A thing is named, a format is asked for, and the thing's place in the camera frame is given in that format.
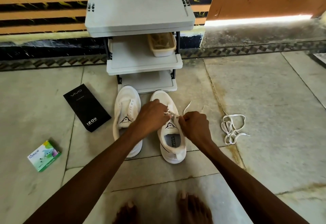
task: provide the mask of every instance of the foot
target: foot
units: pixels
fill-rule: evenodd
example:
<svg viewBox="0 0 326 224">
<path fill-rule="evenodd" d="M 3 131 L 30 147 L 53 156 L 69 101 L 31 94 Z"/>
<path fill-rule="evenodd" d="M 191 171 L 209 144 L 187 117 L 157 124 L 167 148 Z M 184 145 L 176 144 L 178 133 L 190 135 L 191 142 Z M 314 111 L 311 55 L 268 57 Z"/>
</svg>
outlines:
<svg viewBox="0 0 326 224">
<path fill-rule="evenodd" d="M 136 205 L 129 201 L 120 208 L 113 224 L 139 224 L 139 217 Z"/>
<path fill-rule="evenodd" d="M 178 206 L 182 224 L 213 224 L 211 210 L 198 197 L 182 191 Z"/>
</svg>

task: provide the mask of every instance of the person's left hand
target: person's left hand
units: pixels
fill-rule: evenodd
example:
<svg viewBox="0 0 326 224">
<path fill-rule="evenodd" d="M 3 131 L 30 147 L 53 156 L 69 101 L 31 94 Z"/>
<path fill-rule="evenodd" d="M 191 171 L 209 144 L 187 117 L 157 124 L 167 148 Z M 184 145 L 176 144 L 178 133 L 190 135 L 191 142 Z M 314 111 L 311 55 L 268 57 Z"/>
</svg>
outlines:
<svg viewBox="0 0 326 224">
<path fill-rule="evenodd" d="M 150 101 L 143 105 L 136 120 L 129 127 L 134 129 L 143 139 L 170 120 L 171 115 L 164 114 L 167 111 L 168 107 L 160 103 L 158 99 Z"/>
</svg>

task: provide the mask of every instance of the person's left arm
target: person's left arm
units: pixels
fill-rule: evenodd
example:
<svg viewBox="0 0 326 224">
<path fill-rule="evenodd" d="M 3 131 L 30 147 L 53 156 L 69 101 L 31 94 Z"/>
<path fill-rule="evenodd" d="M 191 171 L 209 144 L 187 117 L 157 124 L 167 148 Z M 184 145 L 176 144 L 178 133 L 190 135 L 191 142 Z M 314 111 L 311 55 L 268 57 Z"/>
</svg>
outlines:
<svg viewBox="0 0 326 224">
<path fill-rule="evenodd" d="M 157 99 L 145 104 L 136 120 L 110 147 L 62 186 L 24 224 L 82 224 L 133 147 L 169 119 Z"/>
</svg>

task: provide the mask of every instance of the white shoe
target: white shoe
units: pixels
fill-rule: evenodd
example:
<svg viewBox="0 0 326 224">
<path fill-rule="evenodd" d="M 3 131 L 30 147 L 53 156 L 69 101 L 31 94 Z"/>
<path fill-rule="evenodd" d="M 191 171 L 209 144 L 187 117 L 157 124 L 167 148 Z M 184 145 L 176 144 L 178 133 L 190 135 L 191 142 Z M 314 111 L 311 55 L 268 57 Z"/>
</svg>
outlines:
<svg viewBox="0 0 326 224">
<path fill-rule="evenodd" d="M 151 101 L 155 99 L 158 99 L 160 103 L 166 105 L 169 111 L 178 114 L 177 107 L 166 92 L 162 90 L 155 91 L 151 97 Z M 161 142 L 160 148 L 163 158 L 171 164 L 177 164 L 183 161 L 186 155 L 185 136 L 179 125 L 179 119 L 176 117 L 170 119 L 157 131 L 157 134 Z"/>
<path fill-rule="evenodd" d="M 132 86 L 124 86 L 118 93 L 114 104 L 113 138 L 116 141 L 136 120 L 141 110 L 141 99 Z M 142 147 L 142 140 L 128 154 L 127 158 L 136 156 Z"/>
</svg>

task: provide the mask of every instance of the striped wall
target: striped wall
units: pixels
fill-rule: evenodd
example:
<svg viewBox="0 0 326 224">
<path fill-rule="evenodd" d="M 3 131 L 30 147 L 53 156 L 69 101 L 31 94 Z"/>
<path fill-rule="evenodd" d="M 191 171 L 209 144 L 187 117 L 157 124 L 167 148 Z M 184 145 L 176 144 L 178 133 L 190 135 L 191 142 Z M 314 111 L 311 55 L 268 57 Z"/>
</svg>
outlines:
<svg viewBox="0 0 326 224">
<path fill-rule="evenodd" d="M 189 0 L 203 25 L 212 0 Z M 86 30 L 87 0 L 0 0 L 0 34 Z"/>
</svg>

